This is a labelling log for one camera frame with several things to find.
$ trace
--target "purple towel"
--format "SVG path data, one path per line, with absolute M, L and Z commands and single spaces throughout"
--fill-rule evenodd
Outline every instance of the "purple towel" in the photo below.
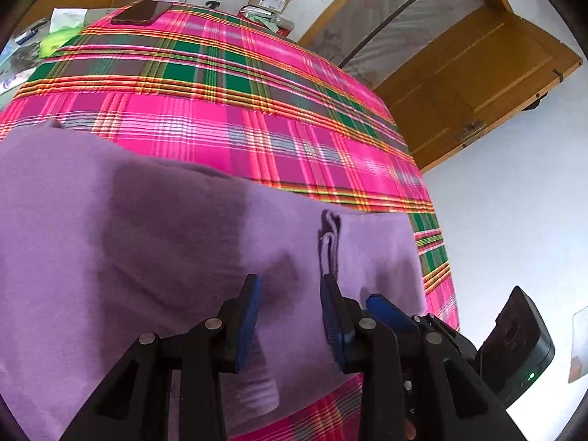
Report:
M 247 273 L 263 296 L 246 369 L 222 377 L 229 435 L 339 387 L 348 377 L 320 307 L 324 244 L 343 296 L 426 310 L 402 213 L 363 215 L 47 123 L 0 143 L 0 187 L 0 393 L 34 441 L 61 436 L 139 334 L 189 330 Z

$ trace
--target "bed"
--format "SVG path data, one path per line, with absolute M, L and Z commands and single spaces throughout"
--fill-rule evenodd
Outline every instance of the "bed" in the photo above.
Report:
M 45 61 L 0 139 L 56 117 L 138 154 L 212 166 L 367 212 L 409 215 L 427 306 L 459 326 L 443 238 L 386 105 L 352 76 L 246 21 L 186 4 L 149 27 L 105 17 Z M 361 377 L 239 439 L 356 439 Z

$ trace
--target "wooden door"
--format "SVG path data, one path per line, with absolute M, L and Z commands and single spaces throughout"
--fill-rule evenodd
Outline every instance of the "wooden door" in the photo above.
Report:
M 553 36 L 484 6 L 375 89 L 422 171 L 545 95 L 581 65 Z

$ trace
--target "black device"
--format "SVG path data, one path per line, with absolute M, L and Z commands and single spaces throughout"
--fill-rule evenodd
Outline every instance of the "black device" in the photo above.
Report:
M 112 17 L 113 25 L 149 26 L 173 6 L 169 1 L 141 0 Z
M 555 346 L 537 307 L 515 287 L 476 354 L 475 368 L 505 408 L 545 371 Z
M 417 440 L 524 441 L 505 404 L 528 388 L 521 382 L 525 370 L 536 369 L 538 377 L 555 349 L 519 287 L 484 342 L 483 363 L 491 365 L 483 365 L 486 378 L 477 371 L 480 352 L 434 315 L 409 318 L 381 294 L 371 295 L 363 311 L 341 296 L 330 274 L 320 296 L 334 360 L 342 372 L 364 375 L 359 441 L 404 440 L 405 416 Z

